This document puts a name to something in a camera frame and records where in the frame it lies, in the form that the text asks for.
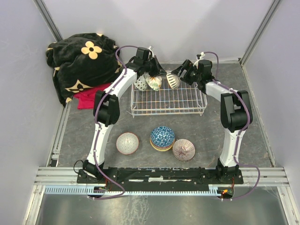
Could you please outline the blue triangle patterned bowl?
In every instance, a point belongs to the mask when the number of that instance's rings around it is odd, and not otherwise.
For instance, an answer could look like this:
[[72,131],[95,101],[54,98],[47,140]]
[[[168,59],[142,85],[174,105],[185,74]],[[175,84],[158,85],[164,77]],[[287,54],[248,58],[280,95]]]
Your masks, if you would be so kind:
[[175,134],[169,127],[160,126],[152,130],[150,139],[154,145],[164,148],[173,143]]

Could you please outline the red patterned bowl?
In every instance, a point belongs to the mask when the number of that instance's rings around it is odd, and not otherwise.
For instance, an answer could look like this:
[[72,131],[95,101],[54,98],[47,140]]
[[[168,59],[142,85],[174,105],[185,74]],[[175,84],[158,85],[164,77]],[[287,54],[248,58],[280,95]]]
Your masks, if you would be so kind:
[[134,86],[139,90],[139,91],[145,91],[147,89],[147,82],[143,76],[140,76],[135,82]]

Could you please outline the white wire dish rack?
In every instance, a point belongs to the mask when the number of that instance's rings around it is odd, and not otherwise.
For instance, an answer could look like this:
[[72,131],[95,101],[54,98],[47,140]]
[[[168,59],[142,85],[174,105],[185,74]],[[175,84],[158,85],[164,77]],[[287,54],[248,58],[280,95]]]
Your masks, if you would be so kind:
[[148,84],[145,91],[139,91],[132,84],[130,110],[133,116],[204,113],[207,98],[196,83],[189,85],[181,81],[177,89],[171,89],[166,76],[161,77],[159,91]]

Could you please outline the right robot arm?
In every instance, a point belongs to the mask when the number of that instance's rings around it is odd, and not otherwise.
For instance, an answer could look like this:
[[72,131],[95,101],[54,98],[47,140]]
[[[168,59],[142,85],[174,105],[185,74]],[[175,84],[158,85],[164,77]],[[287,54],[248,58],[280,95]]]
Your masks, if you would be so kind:
[[252,123],[253,115],[248,92],[234,90],[217,81],[212,75],[212,66],[209,60],[199,60],[197,65],[185,60],[171,74],[186,84],[197,84],[201,92],[220,102],[220,120],[225,129],[225,139],[215,178],[220,183],[226,183],[238,174],[241,141]]

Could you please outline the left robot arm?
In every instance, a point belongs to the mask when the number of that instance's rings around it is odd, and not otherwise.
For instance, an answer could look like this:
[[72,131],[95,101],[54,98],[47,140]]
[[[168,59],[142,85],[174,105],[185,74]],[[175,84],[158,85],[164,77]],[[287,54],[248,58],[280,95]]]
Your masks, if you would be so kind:
[[137,47],[135,56],[127,64],[119,58],[119,51],[123,48],[120,47],[115,53],[117,62],[123,66],[122,72],[108,88],[98,91],[95,95],[93,144],[82,166],[82,170],[94,183],[100,182],[104,177],[102,167],[107,140],[111,129],[120,117],[119,99],[143,74],[157,76],[165,73],[150,48]]

